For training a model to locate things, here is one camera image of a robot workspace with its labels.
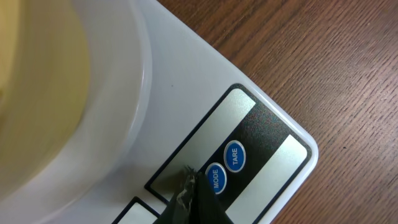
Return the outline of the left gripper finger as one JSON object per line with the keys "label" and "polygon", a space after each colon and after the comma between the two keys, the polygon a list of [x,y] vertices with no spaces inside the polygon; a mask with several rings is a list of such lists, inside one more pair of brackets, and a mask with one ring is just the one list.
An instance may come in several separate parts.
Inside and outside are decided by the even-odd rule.
{"label": "left gripper finger", "polygon": [[181,180],[171,201],[154,224],[228,224],[231,222],[211,189],[206,175],[186,166],[181,171]]}

